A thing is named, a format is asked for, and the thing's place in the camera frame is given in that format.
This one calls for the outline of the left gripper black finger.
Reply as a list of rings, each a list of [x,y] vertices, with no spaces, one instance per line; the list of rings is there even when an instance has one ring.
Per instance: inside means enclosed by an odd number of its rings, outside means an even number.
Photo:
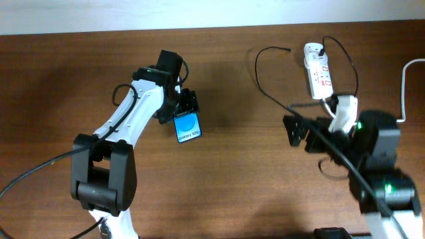
[[[180,99],[179,103],[174,111],[173,117],[179,118],[187,114],[197,113],[199,111],[199,104],[197,101],[196,93],[192,93],[192,103],[191,104],[181,104]]]
[[[181,90],[180,103],[181,104],[191,104],[192,103],[192,91],[188,88]]]

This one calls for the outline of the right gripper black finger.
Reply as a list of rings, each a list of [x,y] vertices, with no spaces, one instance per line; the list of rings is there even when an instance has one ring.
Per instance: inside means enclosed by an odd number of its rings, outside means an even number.
[[[309,120],[298,116],[285,115],[283,117],[283,123],[287,131],[295,130],[309,130]]]
[[[307,130],[306,128],[287,128],[288,140],[292,147],[298,147],[302,140],[305,139]]]

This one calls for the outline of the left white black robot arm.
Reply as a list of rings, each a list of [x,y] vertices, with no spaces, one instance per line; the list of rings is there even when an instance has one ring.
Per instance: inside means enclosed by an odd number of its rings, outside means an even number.
[[[176,52],[162,50],[156,64],[132,74],[108,121],[75,138],[70,194],[94,217],[102,238],[138,238],[130,211],[137,188],[134,149],[149,120],[173,123],[179,143],[202,135],[196,93],[182,87],[180,71],[188,69]]]

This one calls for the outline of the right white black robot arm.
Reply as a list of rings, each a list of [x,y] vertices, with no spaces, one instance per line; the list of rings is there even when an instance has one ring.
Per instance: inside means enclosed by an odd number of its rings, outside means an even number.
[[[348,133],[330,132],[328,118],[284,116],[292,147],[326,153],[348,170],[349,190],[369,227],[363,238],[423,238],[423,217],[414,181],[396,168],[401,131],[396,118],[379,110],[360,114]]]

